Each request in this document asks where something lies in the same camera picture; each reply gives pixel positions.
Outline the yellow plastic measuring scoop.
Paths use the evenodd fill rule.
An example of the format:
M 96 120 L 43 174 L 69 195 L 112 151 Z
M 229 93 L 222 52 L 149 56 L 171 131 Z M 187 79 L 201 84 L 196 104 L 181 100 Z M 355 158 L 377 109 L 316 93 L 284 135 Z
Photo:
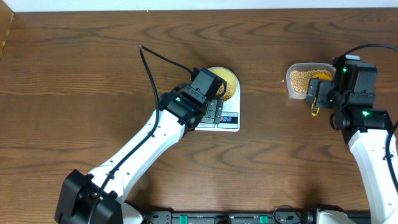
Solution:
M 312 76 L 312 78 L 316 78 L 316 79 L 319 79 L 319 80 L 331 80 L 331 76 L 329 76 L 326 73 L 315 74 L 315 75 Z M 319 107 L 316 106 L 317 98 L 318 98 L 318 92 L 319 92 L 319 90 L 317 90 L 315 92 L 314 101 L 312 103 L 312 108 L 311 108 L 312 116 L 316 116 L 319 113 L 319 110 L 320 110 Z

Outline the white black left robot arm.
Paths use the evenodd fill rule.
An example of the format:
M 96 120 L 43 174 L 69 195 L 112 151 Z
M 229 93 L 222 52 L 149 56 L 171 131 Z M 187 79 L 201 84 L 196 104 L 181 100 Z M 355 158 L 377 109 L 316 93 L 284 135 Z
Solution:
M 63 181 L 55 212 L 57 223 L 142 223 L 126 197 L 146 170 L 170 146 L 193 131 L 208 111 L 220 120 L 216 91 L 184 83 L 155 98 L 156 109 L 143 128 L 115 155 L 84 175 L 73 170 Z

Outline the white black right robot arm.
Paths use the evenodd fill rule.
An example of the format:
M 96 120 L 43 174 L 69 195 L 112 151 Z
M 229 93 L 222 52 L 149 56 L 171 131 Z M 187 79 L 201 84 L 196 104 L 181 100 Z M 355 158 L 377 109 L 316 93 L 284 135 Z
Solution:
M 371 223 L 397 223 L 397 151 L 389 113 L 373 106 L 377 68 L 361 60 L 335 60 L 331 80 L 311 78 L 306 102 L 312 114 L 331 109 L 331 127 L 341 131 L 359 167 Z

